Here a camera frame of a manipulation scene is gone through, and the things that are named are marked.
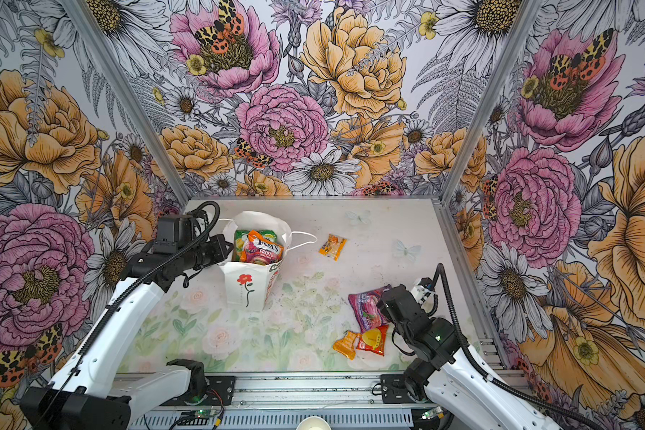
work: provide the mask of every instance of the white bag handle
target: white bag handle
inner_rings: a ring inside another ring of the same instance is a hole
[[[312,238],[313,238],[313,240],[310,240],[310,241],[308,241],[308,242],[303,242],[302,244],[299,244],[299,245],[296,245],[296,246],[290,246],[290,247],[287,249],[287,251],[291,251],[292,249],[297,249],[299,246],[308,245],[308,244],[314,244],[314,243],[316,243],[316,242],[318,241],[318,237],[317,237],[317,236],[312,235],[312,234],[310,234],[310,233],[306,233],[305,231],[292,231],[292,236],[293,236],[293,234],[294,234],[294,233],[298,233],[298,234],[300,234],[300,235],[310,236],[310,237],[312,237]]]

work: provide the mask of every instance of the paper bag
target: paper bag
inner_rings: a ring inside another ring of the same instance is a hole
[[[302,245],[314,244],[318,238],[310,233],[292,231],[289,224],[283,220],[262,212],[245,211],[228,221],[222,230],[228,241],[234,239],[234,232],[237,230],[272,230],[277,235],[277,243],[284,247],[282,260],[267,266],[233,262],[231,253],[219,264],[225,274],[228,305],[253,312],[261,311],[265,307],[270,289],[277,280],[279,269],[286,260],[287,252]],[[292,236],[297,233],[311,236],[313,240],[291,246]]]

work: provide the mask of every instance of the red flower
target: red flower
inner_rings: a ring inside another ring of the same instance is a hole
[[[242,274],[239,275],[239,279],[236,282],[239,282],[242,285],[246,285],[247,283],[251,282],[253,279],[251,278],[250,274]]]

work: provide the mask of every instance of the purple candy package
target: purple candy package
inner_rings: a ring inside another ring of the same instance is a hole
[[[390,288],[392,286],[387,285],[377,290],[349,295],[349,304],[352,306],[358,325],[361,327],[361,333],[378,328],[380,325],[389,324],[389,321],[379,313],[378,302],[382,293]]]

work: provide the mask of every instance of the floral table mat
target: floral table mat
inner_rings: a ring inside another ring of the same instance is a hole
[[[197,205],[190,202],[187,210]],[[357,350],[354,360],[332,344],[347,330],[359,331],[349,294],[387,284],[411,286],[432,277],[438,262],[447,270],[462,330],[477,340],[430,200],[226,200],[220,205],[221,218],[241,211],[269,213],[293,230],[316,235],[318,243],[287,254],[263,312],[229,308],[216,266],[187,289],[181,288],[183,278],[177,280],[144,322],[120,373],[154,372],[174,358],[200,360],[206,372],[405,369],[413,357],[400,354],[389,339],[384,356]],[[215,233],[223,227],[221,221]],[[328,233],[348,239],[336,262],[318,253]],[[449,319],[441,290],[439,303],[437,315]],[[407,349],[400,336],[396,340]]]

